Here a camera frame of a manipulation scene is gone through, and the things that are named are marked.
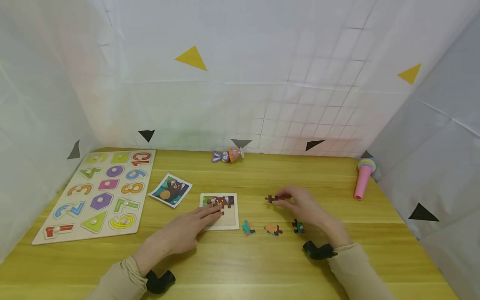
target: black wristband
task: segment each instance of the black wristband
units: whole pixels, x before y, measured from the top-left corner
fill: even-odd
[[[167,288],[176,280],[170,270],[167,270],[160,278],[157,278],[155,272],[150,270],[145,278],[147,278],[147,290],[153,294],[165,293]]]

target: yellow triangle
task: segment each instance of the yellow triangle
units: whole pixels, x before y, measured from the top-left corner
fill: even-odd
[[[420,67],[421,67],[421,63],[419,63],[418,65],[416,65],[415,67],[413,68],[410,68],[406,71],[403,71],[399,74],[397,74],[401,79],[405,80],[406,82],[408,82],[409,84],[413,85],[413,83],[415,82],[415,78],[417,78],[417,74],[419,73],[419,70],[420,70]]]
[[[207,70],[204,61],[200,56],[200,53],[198,53],[197,46],[193,46],[192,48],[188,49],[182,55],[175,58],[175,60],[186,63],[187,65],[191,65],[192,67],[202,69],[204,71]]]

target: jigsaw puzzle piece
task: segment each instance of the jigsaw puzzle piece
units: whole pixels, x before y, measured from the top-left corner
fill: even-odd
[[[294,219],[294,222],[292,222],[292,226],[294,233],[305,233],[305,229],[303,229],[303,224],[297,219]]]
[[[256,232],[254,229],[251,228],[252,226],[252,223],[250,223],[249,221],[243,221],[243,225],[241,226],[241,228],[246,237]]]
[[[279,225],[273,225],[272,223],[268,223],[264,229],[267,231],[268,234],[273,235],[273,236],[278,236],[279,234],[283,233],[283,231],[280,230]]]
[[[268,195],[268,197],[265,197],[265,200],[267,200],[268,204],[273,204],[273,202],[278,200],[278,197],[272,197],[272,195]]]

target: teal puzzle piece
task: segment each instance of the teal puzzle piece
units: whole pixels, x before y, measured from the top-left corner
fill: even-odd
[[[241,228],[246,237],[255,233],[255,230],[250,228],[251,224],[249,223],[249,221],[245,220],[243,221],[243,223],[244,224],[241,226]]]

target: purple circle piece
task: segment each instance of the purple circle piece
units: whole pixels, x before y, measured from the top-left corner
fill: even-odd
[[[120,176],[125,168],[123,166],[113,166],[110,169],[107,170],[107,176],[108,177],[117,177]]]

